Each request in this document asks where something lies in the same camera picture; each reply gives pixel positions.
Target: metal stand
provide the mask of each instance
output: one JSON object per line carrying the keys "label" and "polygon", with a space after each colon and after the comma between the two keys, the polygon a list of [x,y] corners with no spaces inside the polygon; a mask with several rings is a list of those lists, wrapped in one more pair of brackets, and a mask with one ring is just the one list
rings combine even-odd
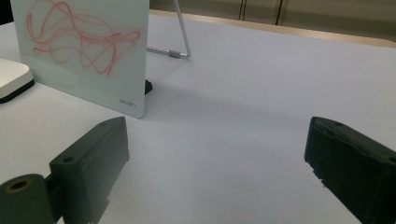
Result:
{"label": "metal stand", "polygon": [[167,55],[172,58],[182,58],[189,59],[191,57],[191,50],[189,45],[189,40],[187,39],[186,28],[184,27],[183,16],[181,15],[180,6],[178,5],[177,0],[173,0],[175,4],[175,9],[178,17],[178,22],[180,23],[181,33],[183,34],[184,44],[186,45],[187,53],[181,53],[172,49],[156,49],[152,47],[148,47],[148,52],[158,53],[162,55]]}

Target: round hole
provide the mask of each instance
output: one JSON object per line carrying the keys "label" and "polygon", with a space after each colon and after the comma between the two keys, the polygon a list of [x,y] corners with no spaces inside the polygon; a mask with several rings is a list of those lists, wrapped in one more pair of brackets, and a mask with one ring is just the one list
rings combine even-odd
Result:
{"label": "round hole", "polygon": [[21,189],[23,187],[26,187],[27,182],[25,180],[19,181],[13,185],[11,185],[11,189]]}
{"label": "round hole", "polygon": [[74,160],[73,157],[66,157],[66,158],[64,158],[64,162],[71,162],[71,161],[73,161],[73,160]]}
{"label": "round hole", "polygon": [[32,183],[31,180],[29,179],[20,179],[12,184],[10,184],[7,188],[6,188],[6,192],[8,193],[17,193],[20,192],[24,189],[27,189],[30,184]]}

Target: glass board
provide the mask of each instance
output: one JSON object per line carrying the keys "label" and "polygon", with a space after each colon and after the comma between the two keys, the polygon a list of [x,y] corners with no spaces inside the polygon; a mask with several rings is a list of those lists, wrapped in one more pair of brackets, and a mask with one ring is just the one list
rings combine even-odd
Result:
{"label": "glass board", "polygon": [[140,118],[149,0],[11,0],[35,80]]}

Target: white table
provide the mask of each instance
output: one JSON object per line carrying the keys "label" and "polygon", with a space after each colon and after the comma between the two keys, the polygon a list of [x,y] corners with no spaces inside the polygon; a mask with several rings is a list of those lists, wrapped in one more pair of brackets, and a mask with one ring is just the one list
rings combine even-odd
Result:
{"label": "white table", "polygon": [[[148,44],[183,50],[150,16]],[[101,223],[359,223],[304,162],[309,120],[396,148],[396,49],[186,21],[192,59],[148,54],[146,115]],[[0,58],[18,61],[13,23]],[[122,114],[36,84],[0,105],[0,182],[48,175],[95,124]]]}

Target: cabinet door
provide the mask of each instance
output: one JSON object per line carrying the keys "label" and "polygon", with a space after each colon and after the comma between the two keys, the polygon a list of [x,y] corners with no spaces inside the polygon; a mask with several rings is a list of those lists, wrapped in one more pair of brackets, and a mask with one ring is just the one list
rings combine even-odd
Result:
{"label": "cabinet door", "polygon": [[283,0],[278,25],[396,41],[395,0]]}
{"label": "cabinet door", "polygon": [[[280,0],[179,0],[178,2],[183,13],[242,20],[245,12],[245,21],[273,23],[277,13],[276,3]],[[150,0],[150,8],[175,10],[172,0]]]}

